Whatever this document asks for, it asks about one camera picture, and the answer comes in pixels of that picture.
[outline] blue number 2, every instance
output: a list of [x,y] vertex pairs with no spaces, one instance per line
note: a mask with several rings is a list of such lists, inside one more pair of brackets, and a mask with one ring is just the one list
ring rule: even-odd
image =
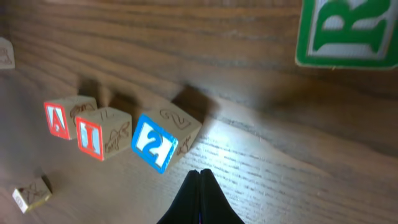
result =
[[148,133],[148,139],[152,139],[154,138],[155,141],[151,141],[150,143],[148,143],[143,149],[142,152],[148,157],[150,158],[150,161],[155,163],[156,159],[157,159],[157,154],[154,152],[151,152],[150,150],[153,148],[158,148],[162,145],[162,136],[157,133],[156,131],[150,131]]

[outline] wooden block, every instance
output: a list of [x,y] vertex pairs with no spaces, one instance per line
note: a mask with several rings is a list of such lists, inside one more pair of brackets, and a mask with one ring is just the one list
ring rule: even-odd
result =
[[44,103],[50,133],[69,140],[77,137],[76,115],[83,111],[96,109],[97,102],[95,98],[89,96],[69,96]]
[[131,115],[106,107],[76,117],[80,150],[101,161],[130,147]]
[[131,148],[163,174],[189,151],[200,128],[199,121],[169,103],[140,116]]
[[15,188],[12,193],[12,197],[23,213],[43,204],[51,195],[51,191],[42,178],[35,179],[24,187]]
[[12,43],[0,37],[0,69],[15,68],[14,48]]

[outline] letter block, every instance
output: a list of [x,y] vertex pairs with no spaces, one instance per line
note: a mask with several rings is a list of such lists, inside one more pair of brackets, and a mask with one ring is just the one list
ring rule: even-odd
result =
[[101,161],[130,146],[131,115],[106,107],[76,117],[78,145],[81,151]]
[[89,96],[70,96],[44,103],[45,115],[50,133],[64,139],[75,139],[75,116],[86,110],[96,110],[95,98]]
[[142,114],[131,148],[163,174],[189,151],[201,123],[172,103]]
[[12,43],[0,37],[0,69],[15,68],[14,48]]
[[12,197],[23,213],[43,204],[51,195],[51,191],[42,178],[35,179],[25,187],[16,188],[12,193]]

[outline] alphabet block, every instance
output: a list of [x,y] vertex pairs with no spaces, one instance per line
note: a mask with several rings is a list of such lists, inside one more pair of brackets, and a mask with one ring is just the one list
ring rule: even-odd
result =
[[76,117],[81,151],[101,161],[127,149],[131,142],[131,115],[106,107]]
[[7,39],[0,37],[0,69],[15,68],[14,48]]
[[95,98],[89,96],[70,96],[44,103],[50,133],[68,140],[77,137],[75,116],[96,109]]
[[12,193],[12,197],[23,213],[42,205],[51,195],[51,191],[42,178],[35,179],[25,187],[16,188],[14,193]]
[[142,114],[131,148],[163,174],[189,151],[201,123],[172,103]]

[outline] wooden table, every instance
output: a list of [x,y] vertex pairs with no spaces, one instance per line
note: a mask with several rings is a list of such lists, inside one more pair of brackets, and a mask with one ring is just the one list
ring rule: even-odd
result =
[[[299,0],[12,0],[1,30],[0,223],[155,223],[210,168],[246,223],[398,223],[398,72],[294,63]],[[204,121],[159,175],[50,135],[43,102],[84,93],[133,115],[172,101]],[[46,174],[23,215],[12,188]]]

